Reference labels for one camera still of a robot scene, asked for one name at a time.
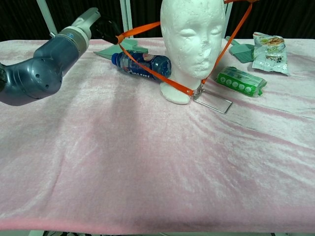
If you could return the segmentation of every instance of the green box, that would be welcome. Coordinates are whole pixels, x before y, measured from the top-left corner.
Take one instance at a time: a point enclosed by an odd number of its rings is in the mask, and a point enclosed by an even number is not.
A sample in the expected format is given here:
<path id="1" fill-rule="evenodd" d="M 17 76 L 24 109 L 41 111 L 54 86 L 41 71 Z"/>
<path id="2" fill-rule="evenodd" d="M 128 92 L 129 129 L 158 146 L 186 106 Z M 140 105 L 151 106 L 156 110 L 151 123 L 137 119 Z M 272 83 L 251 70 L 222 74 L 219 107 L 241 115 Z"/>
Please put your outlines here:
<path id="1" fill-rule="evenodd" d="M 250 97 L 261 96 L 261 89 L 267 84 L 264 79 L 231 66 L 223 69 L 215 81 Z"/>

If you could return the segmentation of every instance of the snack bag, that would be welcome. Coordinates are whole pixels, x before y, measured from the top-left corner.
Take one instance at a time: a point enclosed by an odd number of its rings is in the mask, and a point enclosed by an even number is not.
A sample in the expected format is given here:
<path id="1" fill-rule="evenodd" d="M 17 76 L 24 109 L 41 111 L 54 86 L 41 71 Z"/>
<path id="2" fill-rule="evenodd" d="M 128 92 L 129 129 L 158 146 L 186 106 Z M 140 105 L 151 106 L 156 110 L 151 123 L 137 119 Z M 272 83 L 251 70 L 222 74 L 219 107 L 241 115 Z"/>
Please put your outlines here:
<path id="1" fill-rule="evenodd" d="M 275 71 L 290 75 L 287 67 L 286 47 L 280 36 L 270 36 L 255 32 L 253 34 L 254 62 L 252 67 L 264 71 Z"/>

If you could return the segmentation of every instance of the metal frame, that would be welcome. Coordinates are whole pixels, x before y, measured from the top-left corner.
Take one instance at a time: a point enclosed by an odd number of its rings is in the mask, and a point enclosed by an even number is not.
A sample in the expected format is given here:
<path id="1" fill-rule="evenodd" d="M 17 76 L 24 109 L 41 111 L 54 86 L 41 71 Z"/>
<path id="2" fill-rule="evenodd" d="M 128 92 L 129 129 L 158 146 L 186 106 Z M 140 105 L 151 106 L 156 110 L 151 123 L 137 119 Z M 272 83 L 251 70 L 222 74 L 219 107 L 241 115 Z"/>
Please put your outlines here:
<path id="1" fill-rule="evenodd" d="M 225 102 L 227 102 L 227 103 L 229 104 L 228 107 L 227 107 L 227 109 L 226 109 L 225 111 L 220 111 L 219 109 L 217 109 L 217 108 L 215 108 L 215 107 L 213 107 L 213 106 L 211 106 L 211 105 L 209 105 L 209 104 L 206 104 L 206 103 L 203 103 L 203 102 L 198 101 L 198 98 L 202 95 L 202 93 L 207 93 L 207 94 L 212 95 L 213 97 L 217 97 L 217 98 L 220 98 L 221 100 L 224 100 Z M 201 105 L 203 105 L 203 106 L 205 106 L 205 107 L 208 107 L 208 108 L 210 108 L 210 109 L 212 109 L 212 110 L 214 110 L 214 111 L 216 111 L 216 112 L 219 112 L 219 113 L 221 113 L 221 114 L 224 114 L 224 115 L 228 112 L 228 110 L 230 110 L 231 106 L 233 105 L 233 102 L 232 102 L 232 101 L 227 100 L 227 99 L 224 98 L 224 97 L 221 97 L 221 96 L 219 96 L 219 95 L 217 95 L 217 94 L 214 94 L 214 93 L 212 93 L 212 92 L 210 92 L 210 91 L 207 91 L 207 90 L 204 90 L 204 89 L 203 89 L 202 92 L 199 94 L 199 96 L 193 97 L 193 100 L 194 100 L 194 102 L 196 102 L 196 103 L 199 103 L 199 104 L 201 104 Z"/>
<path id="2" fill-rule="evenodd" d="M 46 22 L 49 32 L 52 32 L 53 34 L 57 34 L 58 32 L 57 32 L 54 20 L 50 14 L 46 0 L 36 0 L 36 1 L 41 11 L 41 14 L 44 17 L 44 20 Z M 228 21 L 231 15 L 232 5 L 233 3 L 229 3 L 225 6 L 226 21 L 225 21 L 225 25 L 222 31 L 222 38 L 224 38 L 226 34 Z M 120 7 L 122 11 L 124 31 L 131 30 L 132 29 L 132 14 L 131 14 L 130 0 L 120 0 Z"/>

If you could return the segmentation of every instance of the plastic water bottle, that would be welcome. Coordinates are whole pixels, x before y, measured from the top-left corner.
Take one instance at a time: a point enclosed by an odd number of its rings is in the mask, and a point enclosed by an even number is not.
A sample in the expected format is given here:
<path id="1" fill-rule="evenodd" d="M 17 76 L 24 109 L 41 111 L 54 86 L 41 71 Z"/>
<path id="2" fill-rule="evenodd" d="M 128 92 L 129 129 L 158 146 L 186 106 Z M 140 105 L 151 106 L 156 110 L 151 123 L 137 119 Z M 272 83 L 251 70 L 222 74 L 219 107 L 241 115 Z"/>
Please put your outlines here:
<path id="1" fill-rule="evenodd" d="M 171 61 L 168 57 L 138 53 L 135 51 L 128 52 L 138 63 L 150 68 L 151 70 L 165 77 L 169 77 L 171 75 Z M 135 62 L 133 62 L 124 52 L 113 54 L 112 63 L 117 67 L 122 68 L 129 74 L 140 75 L 154 79 L 157 82 L 161 82 L 159 78 L 153 76 L 151 73 L 147 72 L 145 69 L 142 69 Z"/>

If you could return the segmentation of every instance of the bottle cap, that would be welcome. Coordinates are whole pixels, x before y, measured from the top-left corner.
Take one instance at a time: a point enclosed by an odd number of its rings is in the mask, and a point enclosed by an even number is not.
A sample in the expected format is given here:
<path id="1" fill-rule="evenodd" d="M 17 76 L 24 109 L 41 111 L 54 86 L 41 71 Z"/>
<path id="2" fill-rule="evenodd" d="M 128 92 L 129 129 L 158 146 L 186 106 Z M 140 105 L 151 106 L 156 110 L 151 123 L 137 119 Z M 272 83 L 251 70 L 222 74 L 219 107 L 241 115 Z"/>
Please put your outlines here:
<path id="1" fill-rule="evenodd" d="M 117 63 L 116 63 L 117 56 L 118 56 L 118 53 L 114 53 L 114 54 L 112 55 L 112 63 L 113 63 L 114 65 L 117 65 Z"/>

